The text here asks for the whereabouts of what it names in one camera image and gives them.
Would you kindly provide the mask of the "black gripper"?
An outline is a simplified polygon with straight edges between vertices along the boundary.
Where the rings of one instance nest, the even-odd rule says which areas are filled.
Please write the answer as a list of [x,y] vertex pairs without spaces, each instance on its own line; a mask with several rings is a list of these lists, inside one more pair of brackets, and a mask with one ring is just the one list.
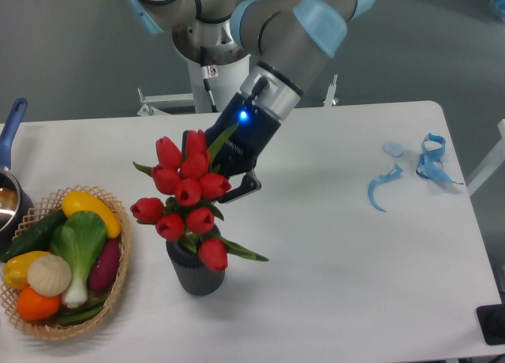
[[[259,154],[280,127],[280,122],[267,111],[248,103],[240,94],[234,95],[215,124],[205,131],[208,144],[212,144],[231,126],[237,129],[227,138],[215,155],[211,167],[225,176],[245,173],[241,184],[218,198],[220,204],[228,204],[261,190],[261,182],[253,168]],[[183,134],[183,153],[189,158],[204,151],[204,132],[188,130]]]

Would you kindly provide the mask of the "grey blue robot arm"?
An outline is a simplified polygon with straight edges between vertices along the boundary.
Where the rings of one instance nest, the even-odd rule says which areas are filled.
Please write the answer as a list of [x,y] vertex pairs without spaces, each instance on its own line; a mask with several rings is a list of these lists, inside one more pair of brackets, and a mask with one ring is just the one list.
[[170,34],[185,59],[206,131],[224,145],[213,162],[241,184],[226,203],[260,189],[254,169],[283,120],[334,57],[347,25],[375,0],[127,0],[151,34]]

